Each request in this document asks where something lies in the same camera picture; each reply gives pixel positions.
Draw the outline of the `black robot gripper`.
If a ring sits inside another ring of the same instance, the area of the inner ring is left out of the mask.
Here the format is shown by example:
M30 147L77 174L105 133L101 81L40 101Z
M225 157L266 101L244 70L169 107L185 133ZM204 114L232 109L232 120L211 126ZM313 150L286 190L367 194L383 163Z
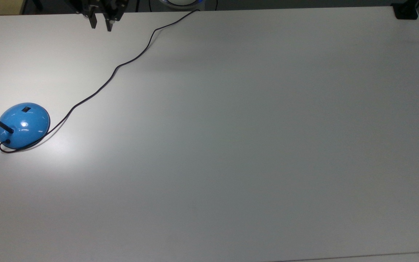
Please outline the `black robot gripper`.
M86 18L91 28L95 29L97 18L95 13L103 13L108 32L112 31L115 22L121 20L128 0L70 0L69 6Z

